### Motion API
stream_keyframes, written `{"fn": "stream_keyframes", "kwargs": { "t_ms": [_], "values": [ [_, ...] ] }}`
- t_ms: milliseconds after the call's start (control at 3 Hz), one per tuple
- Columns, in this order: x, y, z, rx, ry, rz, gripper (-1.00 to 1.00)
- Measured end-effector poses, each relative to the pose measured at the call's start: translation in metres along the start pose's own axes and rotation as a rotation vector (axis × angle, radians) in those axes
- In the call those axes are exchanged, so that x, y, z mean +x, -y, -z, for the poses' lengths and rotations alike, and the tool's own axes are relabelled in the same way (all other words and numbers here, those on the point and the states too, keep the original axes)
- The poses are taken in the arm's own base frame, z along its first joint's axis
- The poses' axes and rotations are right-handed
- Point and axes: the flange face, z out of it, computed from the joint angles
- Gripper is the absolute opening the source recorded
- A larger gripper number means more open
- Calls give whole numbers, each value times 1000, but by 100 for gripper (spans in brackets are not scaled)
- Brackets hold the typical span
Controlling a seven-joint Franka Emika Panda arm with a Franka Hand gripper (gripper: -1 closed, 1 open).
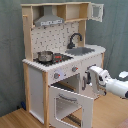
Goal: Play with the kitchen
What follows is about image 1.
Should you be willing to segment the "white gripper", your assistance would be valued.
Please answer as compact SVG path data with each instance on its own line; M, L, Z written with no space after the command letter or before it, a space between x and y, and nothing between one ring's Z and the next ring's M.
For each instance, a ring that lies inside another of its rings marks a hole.
M88 72L91 76L93 92L100 95L106 94L106 81L110 78L109 72L97 66L90 66Z

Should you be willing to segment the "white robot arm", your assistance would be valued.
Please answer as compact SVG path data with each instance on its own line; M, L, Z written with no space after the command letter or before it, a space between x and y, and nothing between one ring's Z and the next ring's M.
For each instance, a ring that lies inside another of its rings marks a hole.
M110 92L122 99L128 99L128 81L113 79L107 70L97 66L88 69L93 91L100 95Z

